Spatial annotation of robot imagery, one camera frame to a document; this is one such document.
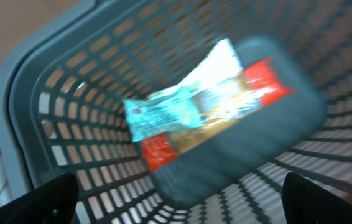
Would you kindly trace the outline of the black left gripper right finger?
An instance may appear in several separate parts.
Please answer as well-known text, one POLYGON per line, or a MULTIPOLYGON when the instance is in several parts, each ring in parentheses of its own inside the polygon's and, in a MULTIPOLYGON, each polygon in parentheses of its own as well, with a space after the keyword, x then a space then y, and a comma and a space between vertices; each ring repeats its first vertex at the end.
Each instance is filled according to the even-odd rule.
POLYGON ((295 172, 282 186, 287 224, 352 224, 352 204, 295 172))

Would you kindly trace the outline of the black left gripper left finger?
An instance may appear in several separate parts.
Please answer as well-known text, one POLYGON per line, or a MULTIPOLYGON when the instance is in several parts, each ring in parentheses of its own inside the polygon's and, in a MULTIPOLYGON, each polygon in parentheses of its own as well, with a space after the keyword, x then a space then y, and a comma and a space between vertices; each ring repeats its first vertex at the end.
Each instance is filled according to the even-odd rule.
POLYGON ((64 173, 0 207, 0 224, 71 223, 78 197, 76 175, 64 173))

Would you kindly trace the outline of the orange spaghetti packet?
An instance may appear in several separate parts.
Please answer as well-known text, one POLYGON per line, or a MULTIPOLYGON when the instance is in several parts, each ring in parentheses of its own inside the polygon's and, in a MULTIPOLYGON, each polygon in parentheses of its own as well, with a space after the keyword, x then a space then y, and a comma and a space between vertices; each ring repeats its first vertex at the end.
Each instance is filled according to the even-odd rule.
POLYGON ((271 59, 264 58, 192 97, 204 125, 195 129, 163 133, 142 142, 142 156, 150 171, 175 160, 265 106, 291 95, 271 59))

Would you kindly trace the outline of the teal snack packet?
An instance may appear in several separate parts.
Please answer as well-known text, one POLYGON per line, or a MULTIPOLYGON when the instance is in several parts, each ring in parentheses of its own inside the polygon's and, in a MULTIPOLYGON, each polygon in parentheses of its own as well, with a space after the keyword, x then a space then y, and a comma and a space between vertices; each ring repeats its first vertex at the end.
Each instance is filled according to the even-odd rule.
POLYGON ((156 99, 124 99, 123 106, 132 142, 204 125, 188 87, 182 87, 170 95, 156 99))

